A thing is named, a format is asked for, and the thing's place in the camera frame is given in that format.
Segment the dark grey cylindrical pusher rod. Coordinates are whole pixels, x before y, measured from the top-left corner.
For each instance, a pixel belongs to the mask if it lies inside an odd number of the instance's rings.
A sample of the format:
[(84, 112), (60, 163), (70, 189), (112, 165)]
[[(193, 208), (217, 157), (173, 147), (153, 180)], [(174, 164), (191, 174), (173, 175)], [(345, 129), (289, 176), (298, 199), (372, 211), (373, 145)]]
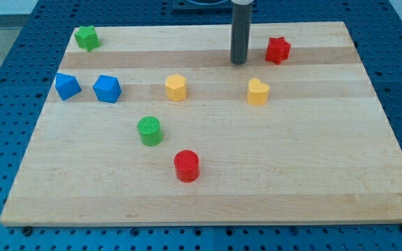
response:
[(253, 0), (232, 0), (230, 61), (242, 65), (247, 61)]

